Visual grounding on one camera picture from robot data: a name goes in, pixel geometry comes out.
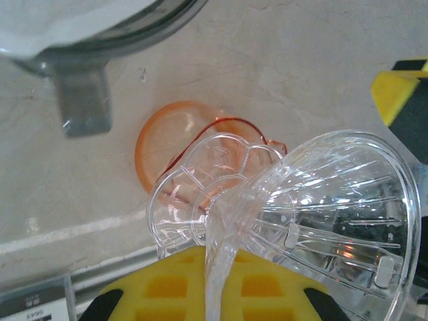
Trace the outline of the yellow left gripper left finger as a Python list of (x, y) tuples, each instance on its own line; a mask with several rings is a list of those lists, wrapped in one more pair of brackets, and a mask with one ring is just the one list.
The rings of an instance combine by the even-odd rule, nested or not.
[[(205, 248), (191, 247), (106, 286), (81, 320), (204, 320)], [(240, 250), (221, 320), (348, 320), (324, 285)]]

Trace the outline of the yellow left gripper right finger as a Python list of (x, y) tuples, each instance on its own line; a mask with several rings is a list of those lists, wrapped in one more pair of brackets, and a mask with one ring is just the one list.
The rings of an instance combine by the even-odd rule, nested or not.
[(370, 90), (384, 125), (426, 165), (427, 59), (395, 62), (376, 76)]

